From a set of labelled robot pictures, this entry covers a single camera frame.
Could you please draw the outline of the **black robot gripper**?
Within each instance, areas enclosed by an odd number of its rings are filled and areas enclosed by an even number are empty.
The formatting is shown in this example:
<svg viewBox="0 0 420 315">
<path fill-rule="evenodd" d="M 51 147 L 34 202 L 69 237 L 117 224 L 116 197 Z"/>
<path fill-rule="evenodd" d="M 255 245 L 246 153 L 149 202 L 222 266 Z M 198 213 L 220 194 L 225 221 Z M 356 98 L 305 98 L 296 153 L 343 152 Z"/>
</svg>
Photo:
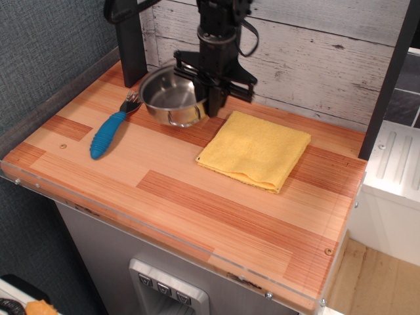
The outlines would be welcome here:
<svg viewBox="0 0 420 315">
<path fill-rule="evenodd" d="M 245 70 L 238 60 L 236 41 L 209 43 L 201 41 L 199 51 L 174 52 L 175 73 L 194 84 L 197 102 L 207 102 L 207 115 L 217 116 L 228 95 L 251 100 L 257 78 Z"/>
</svg>

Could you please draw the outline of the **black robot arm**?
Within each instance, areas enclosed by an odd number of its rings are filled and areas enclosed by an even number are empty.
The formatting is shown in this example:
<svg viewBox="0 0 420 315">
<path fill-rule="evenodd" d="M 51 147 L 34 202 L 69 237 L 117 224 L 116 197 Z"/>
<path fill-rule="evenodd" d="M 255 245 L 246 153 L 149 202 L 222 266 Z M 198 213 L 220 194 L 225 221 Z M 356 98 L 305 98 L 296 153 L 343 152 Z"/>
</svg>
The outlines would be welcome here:
<svg viewBox="0 0 420 315">
<path fill-rule="evenodd" d="M 258 31 L 245 17 L 251 14 L 251 1 L 198 1 L 200 14 L 197 36 L 199 52 L 175 51 L 175 73 L 194 84 L 198 101 L 204 101 L 205 113 L 215 117 L 228 96 L 251 102 L 257 78 L 245 70 L 238 57 L 251 56 L 240 49 L 242 28 L 258 39 Z"/>
</svg>

